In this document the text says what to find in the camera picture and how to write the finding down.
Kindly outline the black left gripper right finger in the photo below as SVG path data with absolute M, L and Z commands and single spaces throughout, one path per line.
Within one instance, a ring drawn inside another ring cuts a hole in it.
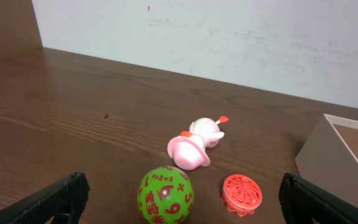
M 358 208 L 294 173 L 285 173 L 278 193 L 289 224 L 358 224 Z

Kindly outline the pink white duck toy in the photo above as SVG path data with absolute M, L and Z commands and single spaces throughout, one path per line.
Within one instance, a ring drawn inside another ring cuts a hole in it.
M 187 131 L 182 131 L 168 142 L 167 152 L 176 166 L 184 170 L 207 167 L 210 159 L 206 150 L 215 147 L 224 137 L 219 124 L 229 121 L 227 116 L 218 120 L 200 118 L 192 122 Z

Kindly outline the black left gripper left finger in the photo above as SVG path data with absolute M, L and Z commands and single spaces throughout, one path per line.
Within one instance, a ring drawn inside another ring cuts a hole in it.
M 83 172 L 75 172 L 38 192 L 0 210 L 1 224 L 77 224 L 90 191 Z

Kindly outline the green number ball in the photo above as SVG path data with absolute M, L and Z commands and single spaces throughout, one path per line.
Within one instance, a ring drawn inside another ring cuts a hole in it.
M 181 224 L 195 201 L 190 178 L 180 169 L 162 166 L 149 171 L 137 193 L 140 214 L 153 224 Z

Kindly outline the orange lattice ball toy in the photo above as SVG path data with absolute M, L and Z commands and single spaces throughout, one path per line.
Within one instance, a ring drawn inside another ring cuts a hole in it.
M 235 212 L 243 217 L 252 215 L 262 203 L 262 191 L 251 178 L 233 174 L 224 180 L 221 190 L 221 200 L 229 212 Z

